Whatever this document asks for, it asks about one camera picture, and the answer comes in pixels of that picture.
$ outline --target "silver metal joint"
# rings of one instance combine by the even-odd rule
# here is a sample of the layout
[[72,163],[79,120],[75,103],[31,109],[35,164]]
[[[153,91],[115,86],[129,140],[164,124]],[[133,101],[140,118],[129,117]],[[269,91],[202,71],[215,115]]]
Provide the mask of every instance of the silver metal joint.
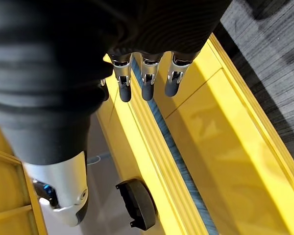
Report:
[[119,86],[126,83],[127,86],[131,83],[131,59],[129,61],[112,61],[114,73]]
[[173,79],[176,79],[176,83],[179,84],[191,64],[192,61],[181,61],[176,59],[174,53],[172,53],[171,65],[168,71],[168,81],[171,83]]
[[146,79],[147,75],[151,75],[151,85],[155,83],[158,69],[159,69],[159,64],[160,62],[157,62],[157,61],[155,62],[145,61],[144,58],[142,57],[141,71],[142,71],[142,79],[144,83],[147,82],[147,79]]
[[101,86],[104,86],[106,84],[106,79],[105,78],[104,79],[101,79],[100,80],[100,83],[101,83]]

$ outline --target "black plastic part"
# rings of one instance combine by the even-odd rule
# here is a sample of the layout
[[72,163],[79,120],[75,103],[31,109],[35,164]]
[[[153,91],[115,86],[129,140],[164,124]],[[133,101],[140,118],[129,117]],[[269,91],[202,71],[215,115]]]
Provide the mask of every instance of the black plastic part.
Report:
[[88,198],[87,198],[85,204],[83,205],[83,207],[75,214],[77,217],[77,220],[78,220],[77,224],[80,224],[80,222],[82,222],[83,219],[85,218],[87,208],[88,208]]
[[175,96],[178,91],[179,86],[180,86],[180,84],[177,83],[176,79],[173,79],[172,82],[169,82],[169,80],[167,80],[166,86],[165,86],[166,95],[169,97]]
[[109,90],[107,87],[107,83],[105,83],[103,86],[100,84],[100,87],[102,88],[102,90],[104,92],[104,100],[103,101],[107,101],[109,99]]
[[33,185],[38,197],[48,200],[54,209],[59,206],[56,191],[52,186],[39,181],[34,182]]
[[154,89],[154,84],[151,84],[151,82],[146,82],[143,83],[142,87],[142,97],[144,100],[149,101],[153,97],[153,89]]
[[181,53],[178,51],[173,51],[173,53],[176,60],[193,61],[198,56],[199,51],[195,53]]
[[159,53],[159,54],[142,53],[142,57],[144,60],[153,61],[153,62],[159,62],[162,56],[163,56],[163,53]]
[[156,209],[149,190],[138,179],[124,181],[116,188],[120,190],[125,202],[125,207],[134,219],[130,223],[131,227],[136,227],[146,231],[156,223]]
[[123,102],[129,102],[131,100],[131,86],[127,86],[126,83],[120,85],[120,98]]

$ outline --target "robotic hand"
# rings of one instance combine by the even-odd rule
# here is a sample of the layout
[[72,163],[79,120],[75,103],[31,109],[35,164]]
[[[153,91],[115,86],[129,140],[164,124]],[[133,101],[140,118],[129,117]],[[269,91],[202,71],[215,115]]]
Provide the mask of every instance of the robotic hand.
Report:
[[[166,94],[177,93],[230,0],[0,0],[0,126],[42,206],[64,223],[87,210],[90,115],[114,68],[131,99],[131,53],[142,55],[142,96],[172,52]],[[112,64],[103,62],[108,53]]]

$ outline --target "yellow shelf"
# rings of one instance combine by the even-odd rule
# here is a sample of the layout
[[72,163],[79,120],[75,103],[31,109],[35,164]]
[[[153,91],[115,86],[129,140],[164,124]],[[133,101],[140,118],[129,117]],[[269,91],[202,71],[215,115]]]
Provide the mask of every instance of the yellow shelf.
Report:
[[294,161],[214,35],[203,51],[188,71],[204,80],[195,92],[168,116],[174,101],[155,96],[196,187],[221,234],[294,234]]
[[121,101],[114,74],[107,85],[110,97],[97,115],[120,178],[142,179],[158,210],[159,221],[144,234],[208,234],[135,75],[129,103]]
[[[214,35],[173,98],[164,94],[170,58],[154,99],[218,232],[294,234],[294,161]],[[143,179],[159,211],[147,234],[207,234],[134,74],[129,103],[114,74],[107,84],[98,118],[120,177]]]

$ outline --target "gray carpet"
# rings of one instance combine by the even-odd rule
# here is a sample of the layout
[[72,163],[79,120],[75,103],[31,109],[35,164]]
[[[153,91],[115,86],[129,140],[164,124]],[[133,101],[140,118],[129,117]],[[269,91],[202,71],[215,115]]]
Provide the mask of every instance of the gray carpet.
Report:
[[214,33],[294,158],[294,0],[233,0]]

